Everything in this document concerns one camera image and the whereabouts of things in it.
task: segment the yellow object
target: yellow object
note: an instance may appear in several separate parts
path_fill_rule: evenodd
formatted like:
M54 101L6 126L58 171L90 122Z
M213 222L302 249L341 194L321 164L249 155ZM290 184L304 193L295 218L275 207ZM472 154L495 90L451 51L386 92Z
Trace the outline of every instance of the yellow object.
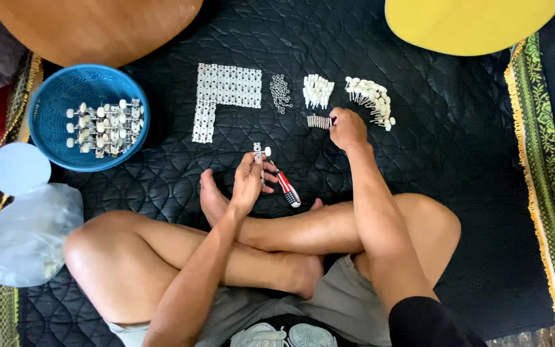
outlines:
M555 14L555 0L387 0L393 32L416 46L456 56L511 47Z

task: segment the blue plastic basket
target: blue plastic basket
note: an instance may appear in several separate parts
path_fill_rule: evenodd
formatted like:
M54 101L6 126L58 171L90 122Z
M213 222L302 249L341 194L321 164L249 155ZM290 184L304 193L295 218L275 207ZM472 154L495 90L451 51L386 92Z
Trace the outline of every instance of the blue plastic basket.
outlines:
M93 153L81 153L78 145L66 146L66 130L71 120L67 109L77 110L101 104L117 105L120 99L140 99L144 105L144 126L136 143L117 158L97 159ZM46 79L29 103L29 130L33 143L55 164L74 171L99 171L116 166L138 152L149 131L149 103L141 87L128 75L108 66L81 64L63 68Z

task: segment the quilted blanket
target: quilted blanket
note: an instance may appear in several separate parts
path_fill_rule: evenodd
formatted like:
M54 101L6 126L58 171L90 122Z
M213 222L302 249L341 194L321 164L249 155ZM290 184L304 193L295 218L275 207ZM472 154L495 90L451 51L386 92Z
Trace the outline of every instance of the quilted blanket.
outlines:
M113 169L60 170L54 179L81 190L86 219L126 209L208 230L200 174L212 168L228 196L242 154L260 142L272 148L304 203L293 209L281 194L264 194L253 215L297 214L315 197L350 200L348 159L327 131L306 126L312 111L302 82L308 74L336 82L329 109L350 107L369 120L342 88L346 76L374 80L387 87L397 119L389 132L368 127L390 189L426 194L462 223L436 286L440 300L487 339L551 325L552 299L503 80L509 52L460 58L417 48L391 32L383 7L383 1L206 2L180 35L124 67L151 106L144 150ZM263 71L261 108L219 105L207 144L191 141L199 62ZM268 88L274 74L284 74L291 90L294 107L284 115ZM65 268L45 285L19 290L18 329L22 346L121 345Z

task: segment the gray shorts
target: gray shorts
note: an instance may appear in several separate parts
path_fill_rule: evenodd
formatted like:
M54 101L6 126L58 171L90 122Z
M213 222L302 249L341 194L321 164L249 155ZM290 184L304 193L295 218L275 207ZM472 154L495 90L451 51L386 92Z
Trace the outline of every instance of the gray shorts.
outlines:
M363 346L391 345L389 322L372 283L355 270L350 256L344 256L320 280L310 300L294 295L274 299L249 288L218 288L196 346L220 346L258 320L288 313L319 320ZM126 347L140 347L149 327L149 323L106 323Z

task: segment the leg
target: leg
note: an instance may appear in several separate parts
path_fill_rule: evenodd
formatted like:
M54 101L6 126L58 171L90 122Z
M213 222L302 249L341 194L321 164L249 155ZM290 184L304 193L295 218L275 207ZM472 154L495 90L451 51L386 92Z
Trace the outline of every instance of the leg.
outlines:
M66 241L66 264L102 317L135 324L153 318L166 288L206 233L126 211L107 212ZM310 297L322 276L318 257L235 245L223 283Z
M228 200L220 193L211 171L200 177L203 183L200 203L212 224L226 209ZM434 286L457 247L461 225L458 217L442 204L421 194L398 194L395 201L417 252L423 272ZM313 209L295 216L266 219L247 217L239 242L264 251L291 251L304 254L360 253L352 202ZM367 276L367 259L355 257L354 263Z

